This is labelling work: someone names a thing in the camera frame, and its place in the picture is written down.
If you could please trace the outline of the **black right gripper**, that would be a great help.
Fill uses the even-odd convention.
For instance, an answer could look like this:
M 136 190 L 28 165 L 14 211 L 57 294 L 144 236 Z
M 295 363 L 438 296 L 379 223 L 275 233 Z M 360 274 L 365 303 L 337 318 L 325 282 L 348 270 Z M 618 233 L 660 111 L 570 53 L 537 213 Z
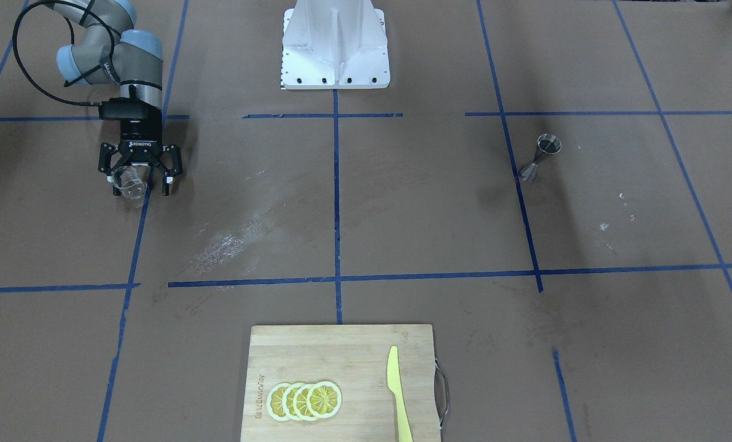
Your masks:
M 157 108 L 145 109 L 141 118 L 119 118 L 119 145 L 102 142 L 99 146 L 98 171 L 107 176 L 112 194 L 122 196 L 114 182 L 114 169 L 131 165 L 147 165 L 162 175 L 162 196 L 169 196 L 177 176 L 184 173 L 180 146 L 162 145 L 162 113 Z M 118 162 L 113 158 L 120 155 Z

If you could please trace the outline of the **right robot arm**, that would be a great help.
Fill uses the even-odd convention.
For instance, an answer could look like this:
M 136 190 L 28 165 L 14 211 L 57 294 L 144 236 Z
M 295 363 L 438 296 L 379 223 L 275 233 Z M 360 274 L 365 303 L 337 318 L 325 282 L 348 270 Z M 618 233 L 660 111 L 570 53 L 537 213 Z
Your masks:
M 99 104 L 102 120 L 120 123 L 120 140 L 99 148 L 98 169 L 114 181 L 114 171 L 134 165 L 153 167 L 162 177 L 162 194 L 182 174 L 181 152 L 163 135 L 163 56 L 161 40 L 136 28 L 128 1 L 60 1 L 49 8 L 83 27 L 79 42 L 60 47 L 55 61 L 65 86 L 119 87 L 119 97 Z

